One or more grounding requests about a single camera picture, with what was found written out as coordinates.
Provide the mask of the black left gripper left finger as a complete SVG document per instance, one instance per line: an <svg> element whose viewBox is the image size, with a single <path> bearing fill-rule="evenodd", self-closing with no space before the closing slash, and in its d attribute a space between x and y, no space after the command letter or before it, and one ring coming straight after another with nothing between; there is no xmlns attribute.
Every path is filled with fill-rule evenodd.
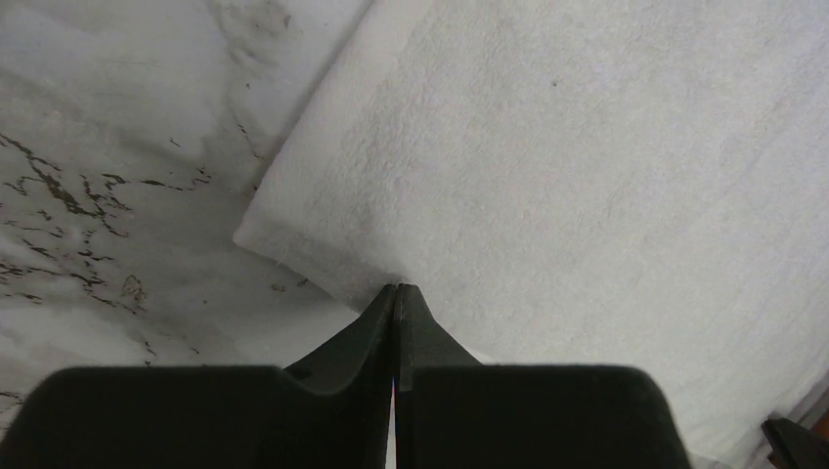
<svg viewBox="0 0 829 469"><path fill-rule="evenodd" d="M381 468L392 391L383 287L293 365L73 367L24 400L5 468Z"/></svg>

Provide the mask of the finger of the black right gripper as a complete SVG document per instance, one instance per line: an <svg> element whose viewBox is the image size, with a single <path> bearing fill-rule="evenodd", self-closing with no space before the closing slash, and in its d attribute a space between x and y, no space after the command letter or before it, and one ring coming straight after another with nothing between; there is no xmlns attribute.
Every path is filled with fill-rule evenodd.
<svg viewBox="0 0 829 469"><path fill-rule="evenodd" d="M828 469L828 440L786 418L762 424L779 468Z"/></svg>

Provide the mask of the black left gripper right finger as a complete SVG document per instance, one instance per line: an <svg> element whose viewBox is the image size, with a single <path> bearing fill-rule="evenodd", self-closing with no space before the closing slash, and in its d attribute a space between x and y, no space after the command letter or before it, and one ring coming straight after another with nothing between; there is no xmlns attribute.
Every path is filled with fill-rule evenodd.
<svg viewBox="0 0 829 469"><path fill-rule="evenodd" d="M421 291L394 306L401 468L686 468L670 407L645 372L613 365L483 364Z"/></svg>

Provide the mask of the white towel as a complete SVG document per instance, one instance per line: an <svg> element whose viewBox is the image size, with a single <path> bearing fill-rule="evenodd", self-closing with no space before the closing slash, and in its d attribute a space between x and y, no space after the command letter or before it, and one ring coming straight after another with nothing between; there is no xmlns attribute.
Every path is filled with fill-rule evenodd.
<svg viewBox="0 0 829 469"><path fill-rule="evenodd" d="M498 362L638 367L756 467L828 372L828 5L376 1L234 240Z"/></svg>

